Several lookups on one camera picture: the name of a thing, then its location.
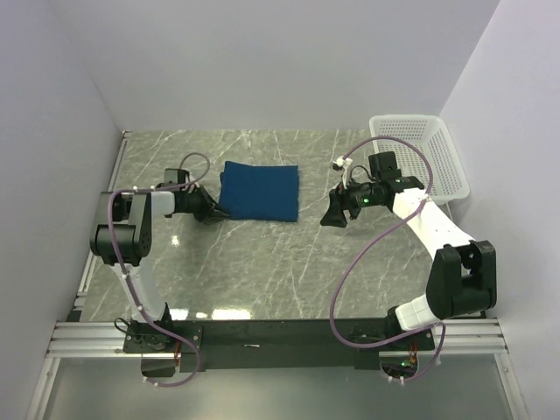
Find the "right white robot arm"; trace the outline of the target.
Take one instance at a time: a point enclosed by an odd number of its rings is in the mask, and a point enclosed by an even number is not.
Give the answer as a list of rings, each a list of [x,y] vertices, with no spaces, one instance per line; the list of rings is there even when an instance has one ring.
[[[358,183],[347,172],[351,159],[337,158],[332,166],[343,171],[341,181],[329,192],[323,227],[343,228],[361,209],[386,207],[408,226],[432,260],[424,293],[388,311],[384,333],[370,343],[344,338],[334,318],[329,324],[342,344],[369,349],[389,345],[405,348],[416,333],[446,319],[483,312],[497,303],[497,255],[489,241],[476,241],[462,231],[433,202],[429,188],[414,176],[404,176],[392,152],[369,156],[371,179]]]

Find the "blue printed t shirt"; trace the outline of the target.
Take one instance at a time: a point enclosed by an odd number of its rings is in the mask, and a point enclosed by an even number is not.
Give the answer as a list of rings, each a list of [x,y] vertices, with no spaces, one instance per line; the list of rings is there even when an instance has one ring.
[[[298,221],[297,165],[258,166],[227,161],[219,204],[232,220]]]

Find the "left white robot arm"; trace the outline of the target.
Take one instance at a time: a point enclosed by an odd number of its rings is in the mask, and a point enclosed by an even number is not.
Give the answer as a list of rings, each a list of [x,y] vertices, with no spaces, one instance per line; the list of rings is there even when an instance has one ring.
[[[156,217],[190,214],[202,224],[230,218],[228,212],[185,169],[167,168],[164,181],[149,190],[101,192],[89,246],[120,277],[132,307],[126,321],[125,348],[162,353],[186,345],[175,338],[169,305],[158,291],[148,261]]]

